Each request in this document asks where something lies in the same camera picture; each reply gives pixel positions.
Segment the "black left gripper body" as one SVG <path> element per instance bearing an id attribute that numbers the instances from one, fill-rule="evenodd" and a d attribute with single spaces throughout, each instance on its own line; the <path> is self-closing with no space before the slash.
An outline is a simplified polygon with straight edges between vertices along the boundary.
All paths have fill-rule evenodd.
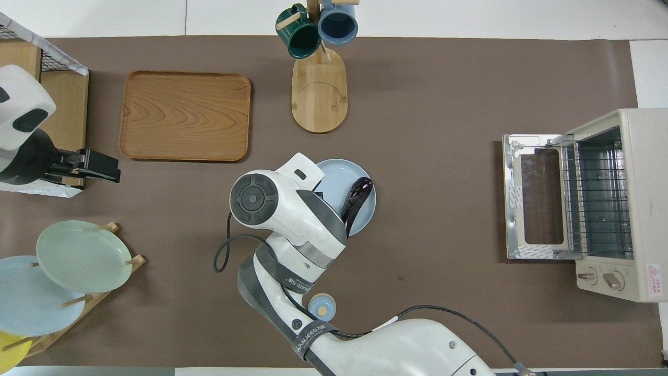
<path id="1" fill-rule="evenodd" d="M 64 178 L 81 179 L 81 174 L 74 171 L 75 164 L 81 162 L 81 150 L 69 151 L 58 149 L 56 160 L 44 174 L 44 180 L 63 183 Z"/>

